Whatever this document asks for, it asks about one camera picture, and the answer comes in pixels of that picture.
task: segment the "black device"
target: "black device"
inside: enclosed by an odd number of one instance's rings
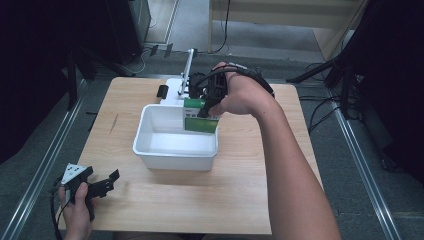
[[[50,211],[53,219],[53,224],[55,227],[55,234],[57,239],[62,239],[62,236],[58,229],[58,220],[55,218],[55,209],[54,209],[54,196],[57,192],[56,185],[61,181],[62,186],[65,187],[66,192],[66,205],[69,203],[75,203],[75,194],[78,190],[78,187],[82,182],[85,182],[88,184],[88,192],[87,196],[85,198],[85,205],[87,206],[89,215],[90,215],[90,221],[94,220],[94,210],[93,205],[91,204],[91,199],[95,197],[106,197],[106,194],[109,191],[112,191],[114,189],[114,182],[119,178],[119,170],[115,170],[113,173],[109,175],[107,179],[104,179],[102,181],[96,182],[96,183],[88,183],[88,177],[93,174],[93,168],[90,167],[84,167],[74,164],[68,164],[66,167],[65,173],[62,177],[59,177],[56,179],[55,183],[53,184],[53,190],[51,192],[52,196],[50,198]]]
[[[147,0],[78,3],[82,9],[74,21],[81,46],[122,65],[141,55],[151,21]]]
[[[341,80],[345,118],[350,89],[355,86],[363,122],[374,140],[383,167],[405,170],[424,184],[424,21],[421,1],[369,1],[350,41],[335,58],[301,76],[300,83],[325,69],[328,88]]]
[[[198,117],[207,118],[209,109],[220,103],[228,94],[227,78],[225,73],[236,72],[247,76],[259,83],[272,97],[274,90],[262,77],[260,71],[252,71],[244,66],[229,63],[225,66],[212,70],[209,74],[194,73],[189,78],[189,97],[192,99],[205,99],[205,105],[199,111]]]

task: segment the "white plastic bin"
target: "white plastic bin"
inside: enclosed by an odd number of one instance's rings
[[[185,131],[182,114],[182,106],[150,104],[143,108],[133,151],[148,168],[212,169],[218,152],[218,131]]]

